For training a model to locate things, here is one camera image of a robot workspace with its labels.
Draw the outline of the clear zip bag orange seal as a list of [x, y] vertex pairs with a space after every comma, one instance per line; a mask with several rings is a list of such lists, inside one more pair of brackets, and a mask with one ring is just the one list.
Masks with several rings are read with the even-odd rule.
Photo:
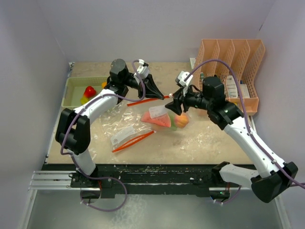
[[155, 131], [140, 121], [141, 115], [127, 105], [118, 105], [100, 116], [112, 152], [117, 153], [151, 136]]

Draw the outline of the red fake strawberry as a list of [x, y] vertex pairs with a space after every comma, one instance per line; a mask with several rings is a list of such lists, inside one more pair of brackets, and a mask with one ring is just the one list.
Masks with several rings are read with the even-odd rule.
[[83, 97], [92, 98], [96, 95], [96, 93], [96, 90], [92, 86], [88, 86], [83, 93]]

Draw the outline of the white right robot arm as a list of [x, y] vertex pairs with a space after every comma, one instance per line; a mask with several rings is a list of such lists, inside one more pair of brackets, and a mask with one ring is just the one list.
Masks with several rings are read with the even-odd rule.
[[187, 74], [178, 76], [175, 81], [180, 88], [165, 107], [178, 115], [190, 107], [206, 110], [210, 120], [240, 146], [255, 166], [252, 170], [222, 162], [213, 168], [212, 182], [216, 186], [235, 183], [250, 188], [264, 203], [291, 186], [298, 167], [294, 162], [285, 162], [254, 132], [243, 112], [226, 100], [224, 84], [219, 78], [204, 78], [202, 91], [190, 84]]

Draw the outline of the fake watermelon slice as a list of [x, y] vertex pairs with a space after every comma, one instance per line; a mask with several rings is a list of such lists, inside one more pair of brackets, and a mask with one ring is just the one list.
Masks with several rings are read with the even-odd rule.
[[140, 121], [163, 127], [171, 127], [171, 119], [168, 114], [163, 114], [161, 116], [151, 118], [150, 113], [147, 111], [141, 116]]

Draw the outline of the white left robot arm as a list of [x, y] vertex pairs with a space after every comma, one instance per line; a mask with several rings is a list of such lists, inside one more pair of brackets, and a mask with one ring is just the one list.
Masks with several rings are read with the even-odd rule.
[[164, 99], [153, 80], [148, 63], [142, 59], [136, 60], [136, 63], [138, 67], [134, 67], [131, 73], [123, 59], [114, 60], [106, 86], [99, 94], [78, 108], [65, 108], [61, 112], [55, 140], [61, 145], [60, 154], [71, 156], [76, 169], [82, 173], [82, 183], [87, 187], [93, 187], [98, 182], [98, 169], [88, 150], [91, 124], [100, 115], [127, 100], [130, 88], [137, 90], [139, 102], [145, 98]]

